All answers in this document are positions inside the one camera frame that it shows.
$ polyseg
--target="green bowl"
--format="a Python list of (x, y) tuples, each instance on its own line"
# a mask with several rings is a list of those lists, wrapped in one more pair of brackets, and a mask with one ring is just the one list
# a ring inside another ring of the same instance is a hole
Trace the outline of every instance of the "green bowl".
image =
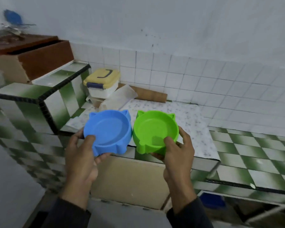
[(178, 134), (175, 114), (155, 110), (137, 112), (133, 127), (133, 140), (138, 153), (154, 152), (164, 155), (166, 146), (163, 139), (169, 136), (176, 142)]

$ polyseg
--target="plastic bowl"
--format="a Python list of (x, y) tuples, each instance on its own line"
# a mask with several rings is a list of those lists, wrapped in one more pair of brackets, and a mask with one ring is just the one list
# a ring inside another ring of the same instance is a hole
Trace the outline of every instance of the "plastic bowl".
[(175, 114), (161, 111), (138, 111), (133, 127), (133, 140), (138, 153), (166, 153), (163, 139), (171, 137), (174, 142), (179, 135)]
[(132, 138), (129, 111), (104, 110), (92, 112), (84, 126), (84, 137), (95, 135), (94, 156), (102, 153), (123, 154)]

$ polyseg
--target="white tile wall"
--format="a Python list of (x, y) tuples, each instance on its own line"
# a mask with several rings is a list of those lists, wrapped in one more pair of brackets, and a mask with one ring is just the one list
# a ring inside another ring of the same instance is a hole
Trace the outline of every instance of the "white tile wall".
[(121, 82), (199, 104), (209, 126), (285, 136), (285, 70), (71, 43), (76, 60), (120, 69)]

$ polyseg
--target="plastic bag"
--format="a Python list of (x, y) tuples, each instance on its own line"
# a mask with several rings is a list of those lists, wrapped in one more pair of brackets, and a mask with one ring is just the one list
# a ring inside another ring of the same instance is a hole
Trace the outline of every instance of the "plastic bag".
[(100, 104), (99, 111), (107, 109), (120, 110), (125, 104), (136, 97), (138, 97), (137, 92), (135, 92), (129, 85), (125, 85), (117, 89), (113, 94), (105, 99)]

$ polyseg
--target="blue object on wall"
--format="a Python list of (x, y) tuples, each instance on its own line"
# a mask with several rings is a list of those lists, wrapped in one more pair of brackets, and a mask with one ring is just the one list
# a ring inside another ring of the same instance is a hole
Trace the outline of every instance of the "blue object on wall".
[(6, 21), (11, 23), (12, 25), (22, 25), (23, 24), (21, 16), (17, 14), (15, 11), (6, 9), (3, 11), (3, 14), (4, 14)]
[(129, 111), (104, 110), (92, 112), (84, 126), (84, 137), (95, 135), (94, 156), (102, 153), (123, 154), (132, 138)]
[(207, 208), (221, 209), (226, 207), (226, 203), (220, 195), (203, 193), (199, 198), (203, 205)]

